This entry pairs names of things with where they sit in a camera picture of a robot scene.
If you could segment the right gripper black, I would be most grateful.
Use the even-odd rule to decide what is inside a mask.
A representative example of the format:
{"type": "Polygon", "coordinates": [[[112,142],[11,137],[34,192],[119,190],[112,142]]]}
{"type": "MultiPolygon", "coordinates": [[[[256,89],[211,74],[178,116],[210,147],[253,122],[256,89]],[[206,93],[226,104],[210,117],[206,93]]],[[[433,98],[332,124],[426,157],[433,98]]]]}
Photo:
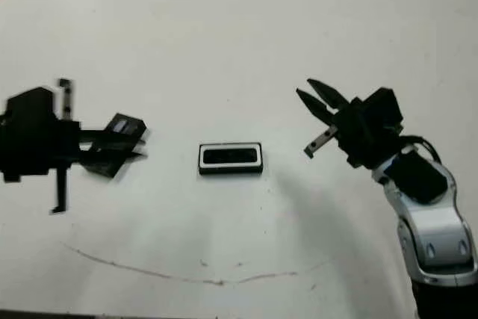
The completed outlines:
{"type": "Polygon", "coordinates": [[[307,109],[328,126],[304,148],[309,158],[333,138],[354,168],[365,166],[371,170],[400,150],[403,116],[396,98],[354,98],[349,103],[334,87],[316,79],[307,82],[318,97],[299,88],[296,93],[307,109]]]}

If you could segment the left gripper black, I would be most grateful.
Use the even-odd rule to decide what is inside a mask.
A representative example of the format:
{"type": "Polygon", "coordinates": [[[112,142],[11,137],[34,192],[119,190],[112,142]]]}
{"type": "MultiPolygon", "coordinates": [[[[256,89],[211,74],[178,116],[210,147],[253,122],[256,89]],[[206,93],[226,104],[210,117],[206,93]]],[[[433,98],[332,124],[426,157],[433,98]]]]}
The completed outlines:
{"type": "MultiPolygon", "coordinates": [[[[53,214],[67,210],[66,173],[82,143],[133,143],[146,141],[132,134],[82,129],[72,120],[72,81],[58,80],[63,90],[61,117],[55,114],[55,94],[35,87],[11,96],[1,114],[1,174],[6,183],[20,182],[23,176],[46,176],[56,170],[57,204],[53,214]]],[[[145,158],[133,149],[81,150],[80,163],[110,163],[145,158]]]]}

